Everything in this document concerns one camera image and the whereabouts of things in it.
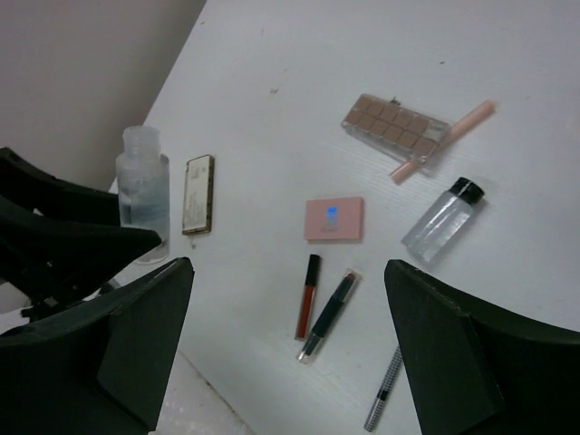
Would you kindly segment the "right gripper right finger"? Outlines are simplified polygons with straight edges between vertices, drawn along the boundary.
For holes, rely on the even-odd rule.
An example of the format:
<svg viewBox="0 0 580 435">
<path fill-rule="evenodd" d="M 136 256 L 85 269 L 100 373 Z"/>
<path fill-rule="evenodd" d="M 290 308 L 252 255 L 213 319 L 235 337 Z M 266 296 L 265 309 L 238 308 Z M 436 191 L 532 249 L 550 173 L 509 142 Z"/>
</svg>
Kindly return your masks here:
<svg viewBox="0 0 580 435">
<path fill-rule="evenodd" d="M 411 264 L 384 270 L 424 434 L 576 434 L 579 334 L 467 294 Z"/>
</svg>

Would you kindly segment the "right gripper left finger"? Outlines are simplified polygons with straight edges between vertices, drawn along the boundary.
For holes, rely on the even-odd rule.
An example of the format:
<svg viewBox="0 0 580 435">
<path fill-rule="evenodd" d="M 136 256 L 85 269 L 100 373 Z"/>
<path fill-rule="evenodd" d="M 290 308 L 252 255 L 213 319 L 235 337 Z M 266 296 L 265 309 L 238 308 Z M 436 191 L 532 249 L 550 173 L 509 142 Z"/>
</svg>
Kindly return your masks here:
<svg viewBox="0 0 580 435">
<path fill-rule="evenodd" d="M 194 280 L 176 258 L 1 336 L 4 434 L 149 434 L 158 425 Z"/>
</svg>

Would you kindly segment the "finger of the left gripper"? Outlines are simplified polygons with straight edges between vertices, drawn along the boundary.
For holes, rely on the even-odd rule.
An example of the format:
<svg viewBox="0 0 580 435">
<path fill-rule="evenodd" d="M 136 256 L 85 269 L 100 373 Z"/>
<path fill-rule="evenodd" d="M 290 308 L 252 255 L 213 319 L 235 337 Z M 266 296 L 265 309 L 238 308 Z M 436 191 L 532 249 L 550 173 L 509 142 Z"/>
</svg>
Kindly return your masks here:
<svg viewBox="0 0 580 435">
<path fill-rule="evenodd" d="M 29 211 L 58 220 L 117 225 L 118 196 L 58 179 L 1 149 L 1 196 Z"/>
<path fill-rule="evenodd" d="M 153 230 L 61 221 L 1 199 L 1 278 L 47 317 L 93 294 L 160 244 Z"/>
</svg>

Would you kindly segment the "houndstooth eyeliner pen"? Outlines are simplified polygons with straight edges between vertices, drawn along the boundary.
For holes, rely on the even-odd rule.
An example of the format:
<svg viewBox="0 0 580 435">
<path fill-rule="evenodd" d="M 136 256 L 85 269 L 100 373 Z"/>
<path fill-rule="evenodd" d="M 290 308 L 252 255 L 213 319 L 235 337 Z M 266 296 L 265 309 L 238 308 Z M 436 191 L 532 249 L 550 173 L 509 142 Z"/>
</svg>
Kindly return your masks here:
<svg viewBox="0 0 580 435">
<path fill-rule="evenodd" d="M 375 399 L 372 403 L 366 420 L 363 424 L 363 429 L 367 432 L 373 432 L 376 430 L 379 421 L 381 419 L 384 407 L 392 391 L 393 385 L 397 380 L 398 374 L 402 367 L 402 354 L 400 346 L 395 348 L 392 355 L 391 361 L 389 363 L 388 369 L 382 380 L 382 384 L 377 391 Z"/>
</svg>

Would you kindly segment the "dark teal lipstick crayon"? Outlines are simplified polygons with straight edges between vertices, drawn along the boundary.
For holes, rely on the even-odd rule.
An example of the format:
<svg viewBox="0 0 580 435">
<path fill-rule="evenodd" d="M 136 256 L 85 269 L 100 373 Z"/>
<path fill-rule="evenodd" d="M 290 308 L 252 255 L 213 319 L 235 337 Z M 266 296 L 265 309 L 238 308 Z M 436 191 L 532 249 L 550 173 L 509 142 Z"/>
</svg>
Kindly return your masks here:
<svg viewBox="0 0 580 435">
<path fill-rule="evenodd" d="M 323 311 L 314 322 L 314 326 L 308 334 L 300 353 L 296 356 L 298 362 L 308 364 L 317 355 L 360 279 L 359 273 L 351 269 L 346 270 L 339 285 L 335 288 Z"/>
</svg>

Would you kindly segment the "clear bottle black cap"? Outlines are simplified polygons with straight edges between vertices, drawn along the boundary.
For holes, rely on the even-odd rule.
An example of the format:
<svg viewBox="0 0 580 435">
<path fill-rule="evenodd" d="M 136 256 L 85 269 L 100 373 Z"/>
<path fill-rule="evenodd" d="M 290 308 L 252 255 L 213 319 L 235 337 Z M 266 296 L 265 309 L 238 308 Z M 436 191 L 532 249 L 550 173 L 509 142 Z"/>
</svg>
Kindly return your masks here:
<svg viewBox="0 0 580 435">
<path fill-rule="evenodd" d="M 460 177 L 445 190 L 402 238 L 407 250 L 424 263 L 433 261 L 474 216 L 485 191 Z"/>
</svg>

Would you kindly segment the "red lip gloss tube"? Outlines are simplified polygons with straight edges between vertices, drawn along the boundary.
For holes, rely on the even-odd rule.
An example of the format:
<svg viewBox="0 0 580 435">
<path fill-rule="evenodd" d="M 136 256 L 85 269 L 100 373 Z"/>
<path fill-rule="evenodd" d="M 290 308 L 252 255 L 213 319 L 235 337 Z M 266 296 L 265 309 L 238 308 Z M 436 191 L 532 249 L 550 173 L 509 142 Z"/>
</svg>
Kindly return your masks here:
<svg viewBox="0 0 580 435">
<path fill-rule="evenodd" d="M 295 328 L 295 339 L 298 341 L 303 341 L 308 333 L 321 264 L 322 258 L 319 255 L 311 254 L 309 256 L 303 294 Z"/>
</svg>

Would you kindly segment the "pink concealer tube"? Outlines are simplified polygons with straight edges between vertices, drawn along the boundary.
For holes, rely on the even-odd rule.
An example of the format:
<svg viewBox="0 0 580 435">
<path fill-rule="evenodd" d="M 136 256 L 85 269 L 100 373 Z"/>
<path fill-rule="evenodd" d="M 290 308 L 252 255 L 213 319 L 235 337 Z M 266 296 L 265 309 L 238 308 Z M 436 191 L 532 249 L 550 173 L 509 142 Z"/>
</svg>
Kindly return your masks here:
<svg viewBox="0 0 580 435">
<path fill-rule="evenodd" d="M 479 124 L 488 119 L 496 111 L 496 107 L 497 104 L 492 100 L 483 101 L 479 106 L 451 126 L 449 133 L 437 148 L 437 152 L 443 151 L 446 147 L 454 144 L 470 131 L 478 127 Z M 400 185 L 408 177 L 421 170 L 424 166 L 425 164 L 417 158 L 409 159 L 395 169 L 390 174 L 390 178 L 395 184 Z"/>
</svg>

